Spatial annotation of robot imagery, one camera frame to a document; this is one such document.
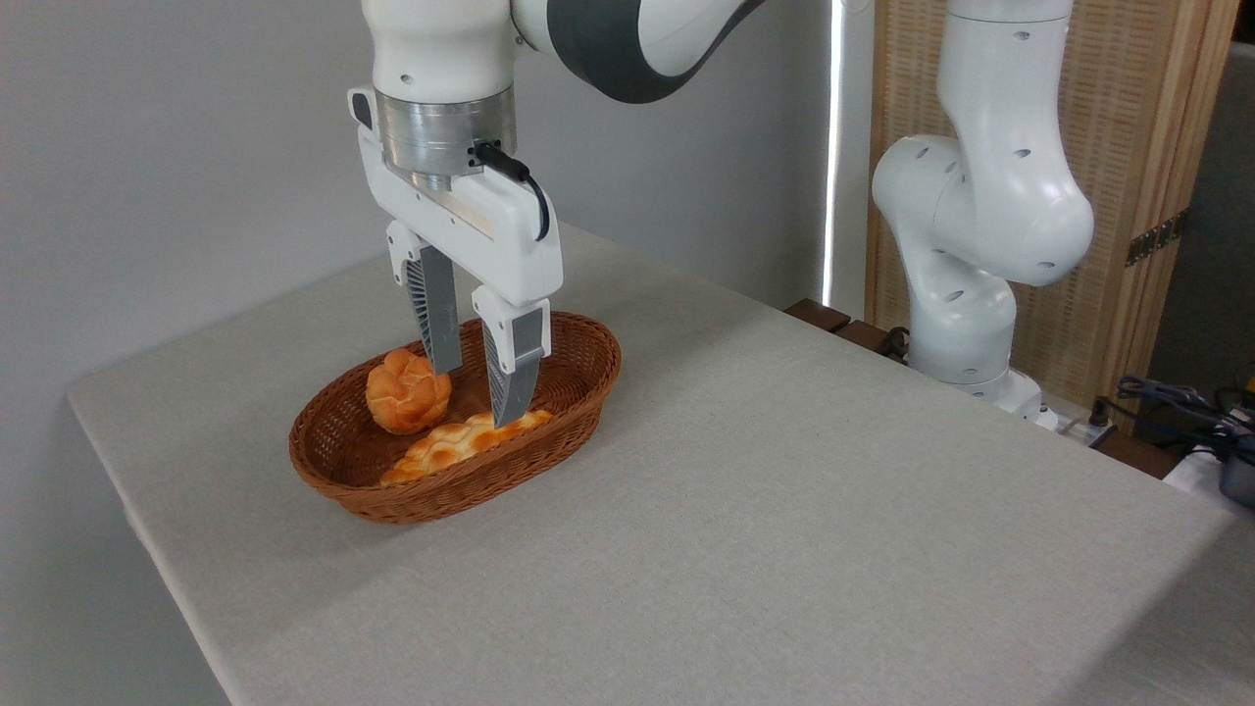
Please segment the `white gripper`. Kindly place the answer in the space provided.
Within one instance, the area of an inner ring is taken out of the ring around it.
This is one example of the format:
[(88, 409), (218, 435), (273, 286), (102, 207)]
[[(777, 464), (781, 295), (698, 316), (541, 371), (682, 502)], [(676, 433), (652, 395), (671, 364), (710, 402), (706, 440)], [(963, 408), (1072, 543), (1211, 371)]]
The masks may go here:
[(390, 214), (394, 280), (410, 301), (437, 375), (462, 366), (454, 265), (474, 291), (494, 428), (530, 410), (538, 362), (552, 354), (548, 296), (562, 286), (557, 224), (525, 182), (484, 164), (481, 144), (516, 148), (515, 89), (430, 104), (371, 88), (348, 93), (371, 196)]

